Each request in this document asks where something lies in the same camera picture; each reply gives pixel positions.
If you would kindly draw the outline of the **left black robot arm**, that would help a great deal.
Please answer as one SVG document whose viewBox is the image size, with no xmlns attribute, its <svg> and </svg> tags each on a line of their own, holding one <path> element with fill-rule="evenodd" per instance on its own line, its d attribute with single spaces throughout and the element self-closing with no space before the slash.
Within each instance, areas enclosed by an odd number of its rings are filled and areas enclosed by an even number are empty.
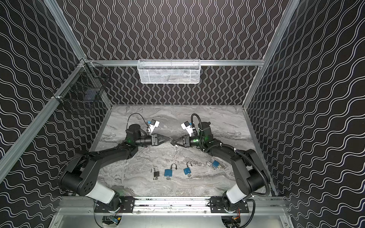
<svg viewBox="0 0 365 228">
<path fill-rule="evenodd" d="M 120 195 L 98 182 L 99 171 L 112 163 L 133 158 L 139 147 L 159 146 L 170 141 L 168 136 L 148 135 L 138 124 L 130 125 L 125 132 L 125 140 L 113 148 L 77 153 L 59 176 L 60 188 L 89 197 L 103 204 L 109 212 L 119 211 Z"/>
</svg>

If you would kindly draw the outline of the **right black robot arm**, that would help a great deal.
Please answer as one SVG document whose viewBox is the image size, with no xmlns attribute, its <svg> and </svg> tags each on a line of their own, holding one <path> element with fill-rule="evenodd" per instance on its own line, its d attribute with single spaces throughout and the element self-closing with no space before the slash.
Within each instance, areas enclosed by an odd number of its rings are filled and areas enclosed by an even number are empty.
<svg viewBox="0 0 365 228">
<path fill-rule="evenodd" d="M 271 193 L 270 178 L 258 154 L 250 150 L 239 150 L 214 137 L 210 122 L 191 125 L 190 135 L 171 140 L 171 144 L 181 147 L 197 147 L 203 153 L 220 158 L 232 167 L 235 185 L 222 195 L 222 207 L 227 211 L 238 208 L 240 201 L 252 196 L 267 197 Z"/>
</svg>

